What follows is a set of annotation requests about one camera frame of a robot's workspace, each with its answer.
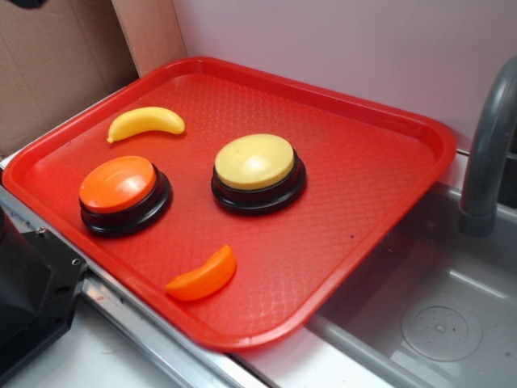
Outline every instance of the red tray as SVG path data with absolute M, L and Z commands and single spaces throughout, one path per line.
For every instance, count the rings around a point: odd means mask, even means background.
M 112 145 L 109 124 L 129 109 L 177 112 L 183 135 L 142 133 Z M 226 213 L 212 196 L 217 152 L 250 133 L 287 139 L 307 187 L 277 213 Z M 154 71 L 25 148 L 6 169 L 8 190 L 199 343 L 252 348 L 302 326 L 431 187 L 456 152 L 442 124 L 211 58 Z M 125 238 L 96 238 L 81 222 L 78 189 L 100 163 L 140 155 L 169 178 L 174 199 L 156 224 Z M 233 279 L 197 302 L 164 286 L 223 244 Z

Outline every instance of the tray rim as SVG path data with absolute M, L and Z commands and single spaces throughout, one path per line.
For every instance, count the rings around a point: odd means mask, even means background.
M 329 104 L 334 105 L 336 107 L 334 110 L 337 111 L 339 104 L 346 104 L 351 106 L 353 109 L 358 109 L 359 111 L 361 109 L 366 109 L 369 112 L 376 113 L 373 117 L 373 123 L 369 123 L 374 124 L 375 126 L 379 126 L 379 122 L 383 117 L 386 116 L 398 117 L 403 120 L 410 120 L 413 123 L 418 124 L 421 130 L 417 133 L 414 132 L 414 129 L 410 133 L 404 133 L 403 129 L 400 128 L 397 128 L 397 132 L 415 138 L 426 144 L 427 148 L 429 148 L 435 156 L 435 164 L 433 165 L 432 169 L 430 169 L 427 174 L 422 177 L 421 181 L 418 183 L 418 186 L 413 187 L 413 189 L 406 194 L 405 198 L 399 204 L 397 204 L 396 211 L 393 210 L 389 213 L 397 213 L 397 217 L 391 217 L 392 221 L 389 224 L 383 222 L 379 223 L 376 228 L 374 228 L 374 230 L 345 257 L 352 255 L 365 257 L 369 251 L 373 249 L 373 247 L 381 240 L 381 238 L 372 237 L 372 235 L 384 235 L 389 230 L 391 230 L 398 223 L 398 221 L 400 221 L 400 219 L 411 209 L 411 207 L 427 192 L 427 190 L 431 188 L 439 176 L 451 164 L 456 155 L 456 142 L 454 137 L 444 124 L 441 124 L 436 120 L 398 108 L 392 108 L 384 104 L 374 103 L 366 99 L 360 99 L 336 91 L 329 91 L 318 86 L 311 86 L 303 82 L 294 81 L 274 74 L 265 73 L 260 70 L 254 70 L 245 66 L 236 65 L 227 61 L 222 61 L 210 57 L 191 57 L 179 61 L 173 61 L 154 70 L 152 73 L 139 80 L 136 80 L 132 84 L 108 96 L 106 99 L 99 101 L 97 104 L 79 113 L 70 120 L 67 120 L 65 123 L 59 125 L 54 130 L 43 135 L 22 149 L 7 165 L 7 168 L 3 173 L 2 181 L 7 190 L 17 196 L 33 211 L 38 213 L 45 221 L 55 221 L 60 218 L 59 216 L 56 217 L 54 214 L 55 212 L 46 208 L 37 197 L 33 196 L 29 191 L 24 189 L 23 181 L 25 175 L 20 174 L 19 171 L 15 171 L 17 169 L 16 166 L 35 166 L 39 160 L 51 154 L 57 147 L 66 144 L 68 141 L 73 140 L 75 137 L 87 130 L 82 128 L 90 128 L 97 122 L 104 120 L 106 117 L 104 114 L 108 111 L 110 112 L 112 109 L 117 109 L 117 107 L 119 107 L 119 109 L 123 108 L 127 105 L 125 102 L 126 99 L 133 100 L 134 97 L 139 95 L 140 91 L 148 90 L 149 85 L 154 85 L 154 88 L 159 86 L 162 81 L 171 79 L 172 74 L 177 72 L 178 69 L 183 69 L 183 71 L 188 70 L 188 73 L 186 74 L 197 73 L 207 75 L 213 75 L 211 72 L 215 70 L 224 70 L 226 71 L 226 78 L 217 75 L 218 78 L 222 78 L 231 82 L 241 83 L 242 85 L 246 85 L 252 89 L 258 90 L 267 90 L 267 88 L 271 87 L 271 85 L 277 86 L 275 89 L 276 92 L 274 94 L 286 99 L 297 101 L 299 103 L 305 103 L 315 108 L 322 108 L 324 105 Z M 237 80 L 235 78 L 230 79 L 230 77 L 234 76 L 235 74 L 238 74 L 241 77 L 237 78 Z M 303 97 L 304 95 L 309 95 L 309 97 L 314 99 L 314 101 L 316 101 L 317 105 L 319 106 L 314 106 L 313 104 L 304 102 L 301 98 L 301 96 Z M 76 126 L 76 123 L 82 120 L 85 120 L 86 124 L 82 124 L 82 126 Z M 434 148 L 431 148 L 427 142 L 433 144 Z M 41 143 L 45 143 L 47 146 L 39 147 Z M 61 232 L 66 238 L 69 238 L 68 236 L 70 234 L 76 234 L 73 230 L 63 230 L 63 228 L 61 228 Z M 87 246 L 89 246 L 89 250 L 102 253 L 102 249 L 94 247 L 95 245 L 96 244 L 93 243 L 87 244 Z M 338 266 L 338 268 L 343 266 L 343 261 Z M 354 267 L 360 264 L 361 260 L 357 261 L 358 262 L 355 263 L 352 268 L 348 268 L 348 274 L 353 271 Z M 129 287 L 129 289 L 133 290 L 134 284 L 132 284 L 131 281 L 123 281 L 121 279 L 117 280 L 126 287 Z M 310 318 L 310 316 L 317 310 L 317 308 L 325 301 L 325 299 L 345 280 L 346 276 L 343 277 L 341 272 L 332 272 L 317 288 L 317 290 L 311 293 L 304 301 L 304 303 L 298 306 L 298 308 L 291 315 L 289 315 L 287 319 L 285 319 L 281 324 L 275 326 L 274 328 L 267 329 L 264 332 L 254 333 L 252 336 L 227 335 L 220 332 L 209 333 L 205 330 L 205 327 L 204 329 L 195 332 L 189 331 L 187 334 L 197 342 L 221 351 L 244 350 L 273 342 L 302 327 Z M 155 285 L 151 285 L 149 290 L 145 291 L 144 296 L 137 294 L 138 297 L 140 297 L 147 305 L 149 304 L 149 300 L 151 300 L 153 297 L 162 297 L 161 294 L 158 295 L 156 292 L 157 290 L 154 290 L 155 287 Z M 323 300 L 321 298 L 322 293 L 326 295 Z M 177 325 L 181 330 L 183 330 L 184 325 L 188 324 L 188 322 L 192 322 L 192 320 L 195 320 L 194 317 L 183 316 L 181 319 L 174 321 L 172 324 Z

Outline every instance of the gray faucet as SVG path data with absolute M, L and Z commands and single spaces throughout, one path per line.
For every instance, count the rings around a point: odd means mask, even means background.
M 473 237 L 492 233 L 502 173 L 516 127 L 517 57 L 513 57 L 496 77 L 477 125 L 460 200 L 461 233 Z

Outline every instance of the toy banana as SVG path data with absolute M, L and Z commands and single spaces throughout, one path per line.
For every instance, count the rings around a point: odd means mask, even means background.
M 185 130 L 185 122 L 167 108 L 146 107 L 122 113 L 110 125 L 107 142 L 127 139 L 138 133 L 163 131 L 179 135 Z

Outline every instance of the gray sink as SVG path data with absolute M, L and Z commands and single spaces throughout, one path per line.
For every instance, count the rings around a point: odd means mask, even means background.
M 394 386 L 517 386 L 517 213 L 471 238 L 459 199 L 435 185 L 308 328 Z

